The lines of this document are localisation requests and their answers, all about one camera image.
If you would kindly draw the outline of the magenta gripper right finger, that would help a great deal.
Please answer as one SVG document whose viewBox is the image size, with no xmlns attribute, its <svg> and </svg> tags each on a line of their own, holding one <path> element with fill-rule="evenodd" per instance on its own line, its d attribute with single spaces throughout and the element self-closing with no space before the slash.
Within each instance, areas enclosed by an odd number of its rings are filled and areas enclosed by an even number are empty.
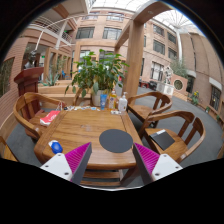
<svg viewBox="0 0 224 224">
<path fill-rule="evenodd" d="M 133 154 L 145 185 L 182 169 L 168 154 L 157 154 L 140 144 L 133 144 Z"/>
</svg>

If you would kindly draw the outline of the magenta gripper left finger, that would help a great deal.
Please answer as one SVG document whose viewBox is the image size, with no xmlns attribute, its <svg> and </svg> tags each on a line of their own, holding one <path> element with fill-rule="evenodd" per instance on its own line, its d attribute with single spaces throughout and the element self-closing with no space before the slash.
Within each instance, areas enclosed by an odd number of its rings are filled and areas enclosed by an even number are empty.
<svg viewBox="0 0 224 224">
<path fill-rule="evenodd" d="M 86 143 L 66 154 L 57 153 L 41 169 L 79 185 L 91 153 L 92 144 Z"/>
</svg>

